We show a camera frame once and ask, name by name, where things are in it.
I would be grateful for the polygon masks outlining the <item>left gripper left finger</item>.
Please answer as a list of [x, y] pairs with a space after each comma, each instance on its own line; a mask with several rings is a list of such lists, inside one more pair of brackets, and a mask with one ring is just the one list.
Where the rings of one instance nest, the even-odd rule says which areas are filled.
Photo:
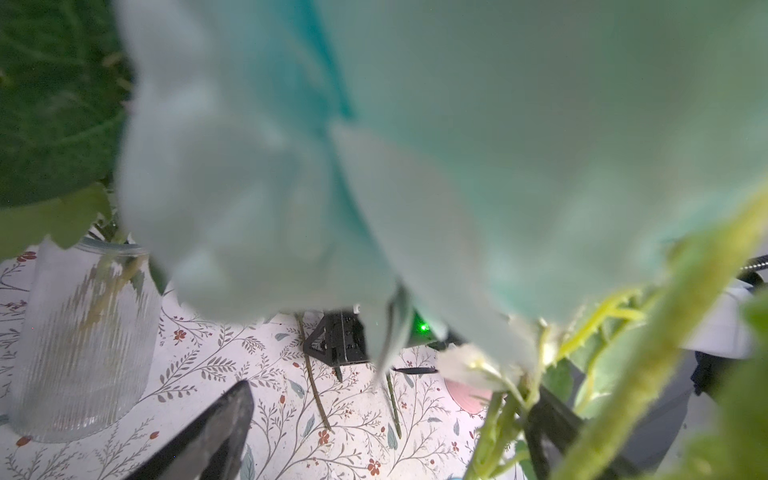
[[253, 412], [250, 384], [239, 381], [127, 478], [236, 478]]

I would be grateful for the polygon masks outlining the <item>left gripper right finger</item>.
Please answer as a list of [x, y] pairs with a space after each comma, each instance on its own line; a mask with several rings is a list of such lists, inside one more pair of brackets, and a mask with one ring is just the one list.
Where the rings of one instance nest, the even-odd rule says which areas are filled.
[[538, 479], [550, 478], [583, 424], [557, 396], [544, 386], [539, 388], [539, 400], [530, 409], [523, 430]]

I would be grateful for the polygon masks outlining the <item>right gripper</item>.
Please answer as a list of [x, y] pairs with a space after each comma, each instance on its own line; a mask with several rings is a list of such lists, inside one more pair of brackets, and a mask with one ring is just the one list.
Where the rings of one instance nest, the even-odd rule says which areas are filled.
[[329, 367], [369, 362], [364, 327], [352, 310], [325, 313], [304, 341], [303, 352]]

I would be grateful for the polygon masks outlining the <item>orange gerbera flower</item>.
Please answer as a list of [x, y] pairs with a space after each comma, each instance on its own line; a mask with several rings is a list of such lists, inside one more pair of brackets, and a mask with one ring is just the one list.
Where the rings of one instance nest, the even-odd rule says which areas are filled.
[[312, 363], [311, 363], [311, 360], [310, 360], [310, 356], [305, 351], [305, 348], [308, 346], [308, 343], [307, 343], [307, 335], [306, 335], [305, 327], [304, 327], [304, 313], [303, 312], [295, 313], [294, 314], [294, 318], [295, 318], [295, 320], [297, 322], [297, 325], [298, 325], [298, 328], [299, 328], [299, 335], [300, 335], [300, 340], [301, 340], [301, 350], [302, 350], [303, 355], [304, 355], [305, 369], [306, 369], [306, 372], [307, 372], [307, 378], [308, 378], [309, 385], [310, 385], [310, 388], [311, 388], [311, 391], [312, 391], [313, 399], [314, 399], [315, 404], [316, 404], [316, 406], [318, 408], [318, 412], [319, 412], [319, 415], [320, 415], [320, 418], [321, 418], [321, 421], [322, 421], [322, 424], [323, 424], [324, 428], [329, 433], [332, 433], [333, 432], [332, 427], [330, 425], [328, 416], [326, 414], [325, 408], [324, 408], [324, 406], [322, 404], [322, 401], [321, 401], [321, 398], [320, 398], [319, 391], [317, 389], [317, 385], [316, 385], [315, 376], [314, 376], [313, 369], [312, 369]]

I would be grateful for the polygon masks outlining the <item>clear glass vase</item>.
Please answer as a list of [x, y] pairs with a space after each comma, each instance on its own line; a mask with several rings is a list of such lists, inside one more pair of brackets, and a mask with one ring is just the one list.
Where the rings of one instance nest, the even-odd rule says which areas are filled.
[[122, 419], [148, 383], [161, 301], [142, 247], [44, 241], [12, 370], [10, 427], [65, 443]]

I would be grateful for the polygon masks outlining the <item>light blue flower stem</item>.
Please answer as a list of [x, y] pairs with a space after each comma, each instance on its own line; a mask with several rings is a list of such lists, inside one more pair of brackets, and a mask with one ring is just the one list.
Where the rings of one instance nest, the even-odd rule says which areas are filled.
[[119, 1], [123, 224], [199, 315], [531, 324], [660, 277], [767, 176], [763, 1]]

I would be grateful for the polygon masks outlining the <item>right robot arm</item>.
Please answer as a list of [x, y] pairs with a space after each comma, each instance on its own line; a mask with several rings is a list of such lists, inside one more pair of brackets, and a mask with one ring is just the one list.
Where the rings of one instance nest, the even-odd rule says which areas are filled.
[[[739, 272], [739, 280], [707, 313], [683, 348], [726, 359], [742, 359], [751, 348], [752, 337], [737, 308], [754, 293], [767, 269], [765, 255], [752, 258]], [[426, 345], [439, 352], [435, 367], [391, 367], [391, 372], [421, 376], [440, 374], [482, 392], [502, 391], [522, 378], [519, 369], [493, 364], [482, 352], [436, 323], [425, 321], [416, 311], [406, 323], [407, 348]], [[339, 310], [323, 314], [314, 330], [303, 340], [302, 351], [331, 367], [338, 379], [342, 366], [370, 363], [367, 334], [359, 320], [359, 311]]]

